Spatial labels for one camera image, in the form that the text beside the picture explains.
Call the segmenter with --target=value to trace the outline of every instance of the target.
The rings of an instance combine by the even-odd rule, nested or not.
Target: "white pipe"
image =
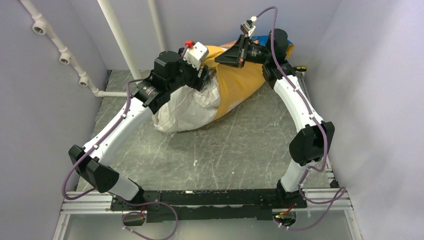
[[[117,16],[115,15],[114,9],[111,6],[109,0],[97,0],[100,5],[101,10],[103,11],[104,17],[106,18],[107,23],[109,24],[110,29],[112,30],[113,36],[118,43],[120,51],[122,52],[123,58],[125,59],[126,64],[131,71],[132,77],[134,79],[141,79],[139,68],[137,66],[136,60],[133,57],[133,53],[130,50],[127,39],[125,38],[124,32],[121,29],[121,26],[118,22]]]
[[[164,31],[162,30],[162,24],[161,20],[159,19],[155,0],[148,0],[148,7],[150,8],[151,19],[153,20],[154,30],[156,31],[160,51],[163,52],[167,50],[167,46],[165,44]]]
[[[96,97],[126,97],[126,92],[106,92],[100,91],[93,83],[91,77],[88,73],[81,67],[81,65],[77,62],[77,59],[72,54],[72,52],[64,45],[64,43],[59,39],[56,35],[55,31],[53,31],[50,23],[44,18],[44,16],[36,9],[33,3],[30,0],[20,0],[23,6],[28,10],[31,14],[32,19],[34,19],[35,23],[32,25],[32,30],[37,34],[44,35],[47,34],[56,47],[59,49],[60,57],[59,61],[62,64],[68,65],[70,64],[77,72],[80,77],[79,85],[85,87],[89,87],[92,93]]]

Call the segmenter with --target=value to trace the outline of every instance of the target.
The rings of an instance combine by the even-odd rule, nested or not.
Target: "gray wall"
[[[97,86],[101,56],[71,3],[33,0]],[[69,65],[18,0],[0,3],[0,239],[52,239],[71,167],[68,150],[86,142],[101,99],[78,85]]]
[[[147,0],[109,0],[140,69],[151,69],[160,53]],[[71,0],[98,47],[108,69],[128,69],[97,1]],[[269,6],[278,7],[277,28],[295,44],[290,62],[306,65],[311,59],[341,0],[157,0],[169,50],[187,40],[221,45],[236,40],[240,24]],[[271,30],[273,12],[257,21],[258,35]]]
[[[423,239],[424,2],[343,0],[307,72],[365,239]]]

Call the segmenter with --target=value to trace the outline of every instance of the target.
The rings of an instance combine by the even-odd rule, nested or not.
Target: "white wall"
[[[151,69],[160,53],[147,0],[109,0],[140,69]],[[108,69],[128,69],[97,1],[71,0],[90,32]],[[156,0],[169,50],[185,41],[221,45],[236,40],[240,24],[269,6],[278,7],[277,28],[295,44],[290,62],[306,65],[341,0]],[[273,12],[257,22],[258,35],[271,30]]]
[[[101,87],[107,70],[67,0],[33,0]],[[0,239],[49,240],[71,168],[68,150],[86,142],[100,98],[78,85],[59,51],[18,0],[0,2]]]
[[[423,239],[424,2],[343,0],[307,72],[365,239]]]

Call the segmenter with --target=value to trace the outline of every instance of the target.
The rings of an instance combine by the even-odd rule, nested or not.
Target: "garment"
[[[202,66],[211,68],[209,81],[202,91],[183,86],[173,92],[152,117],[156,129],[172,133],[200,128],[224,116],[264,84],[261,64],[246,62],[243,68],[235,68],[215,62],[233,44],[206,46],[209,54]]]

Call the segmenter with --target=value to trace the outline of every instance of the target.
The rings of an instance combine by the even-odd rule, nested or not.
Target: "white cloth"
[[[220,106],[220,90],[217,75],[210,77],[202,91],[185,85],[173,92],[169,102],[152,116],[155,128],[173,133],[198,129],[212,122]]]

